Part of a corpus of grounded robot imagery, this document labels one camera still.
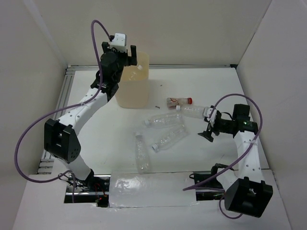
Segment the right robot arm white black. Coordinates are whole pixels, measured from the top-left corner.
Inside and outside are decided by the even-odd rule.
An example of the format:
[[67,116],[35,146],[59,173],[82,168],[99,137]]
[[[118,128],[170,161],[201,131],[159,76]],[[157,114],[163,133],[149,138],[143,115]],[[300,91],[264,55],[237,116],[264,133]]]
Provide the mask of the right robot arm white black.
[[265,183],[258,150],[259,139],[257,123],[251,121],[250,107],[236,104],[231,119],[223,119],[221,112],[213,107],[203,110],[203,117],[208,126],[199,135],[212,142],[212,134],[231,134],[234,138],[238,171],[215,172],[209,177],[211,186],[223,187],[224,205],[228,211],[259,218],[262,216],[272,195],[273,187]]

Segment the clear bottle diagonal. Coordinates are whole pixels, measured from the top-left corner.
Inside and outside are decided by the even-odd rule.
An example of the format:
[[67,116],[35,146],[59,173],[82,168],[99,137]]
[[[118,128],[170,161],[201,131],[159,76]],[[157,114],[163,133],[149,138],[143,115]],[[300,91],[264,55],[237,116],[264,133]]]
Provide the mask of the clear bottle diagonal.
[[172,127],[169,131],[162,134],[157,141],[155,141],[151,148],[154,152],[167,150],[189,135],[189,131],[185,125],[177,125]]

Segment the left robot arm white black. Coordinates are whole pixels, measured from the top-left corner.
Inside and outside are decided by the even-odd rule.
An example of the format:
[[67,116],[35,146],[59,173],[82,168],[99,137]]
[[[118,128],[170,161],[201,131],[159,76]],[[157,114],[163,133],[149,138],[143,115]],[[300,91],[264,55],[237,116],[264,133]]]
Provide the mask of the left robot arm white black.
[[77,185],[84,191],[90,191],[99,180],[80,155],[78,134],[87,121],[115,95],[124,68],[137,65],[134,45],[130,47],[130,54],[125,46],[115,45],[114,42],[103,42],[102,48],[102,69],[96,73],[96,79],[80,105],[57,120],[47,120],[44,125],[44,149],[74,173]]

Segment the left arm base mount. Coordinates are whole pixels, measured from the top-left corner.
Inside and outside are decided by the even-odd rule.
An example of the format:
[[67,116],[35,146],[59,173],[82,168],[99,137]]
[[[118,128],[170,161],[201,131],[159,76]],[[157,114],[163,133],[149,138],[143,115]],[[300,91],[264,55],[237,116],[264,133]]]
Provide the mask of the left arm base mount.
[[109,207],[109,186],[110,174],[94,175],[94,181],[90,187],[86,187],[84,183],[76,181],[73,186],[73,177],[71,175],[65,176],[62,181],[66,182],[66,191],[64,196],[64,203],[71,204],[94,204],[97,207]]

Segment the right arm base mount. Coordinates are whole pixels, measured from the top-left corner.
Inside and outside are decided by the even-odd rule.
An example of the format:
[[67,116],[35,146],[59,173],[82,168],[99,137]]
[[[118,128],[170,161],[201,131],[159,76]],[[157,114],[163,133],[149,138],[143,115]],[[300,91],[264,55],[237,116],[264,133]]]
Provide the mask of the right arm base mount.
[[[227,165],[216,163],[210,173],[208,172],[194,172],[189,175],[189,178],[194,181],[195,184],[200,183],[209,177],[217,174],[218,169],[224,169]],[[217,181],[216,178],[210,180],[200,188],[196,189],[196,200],[197,201],[210,201],[219,200],[224,195],[224,189],[222,185]]]

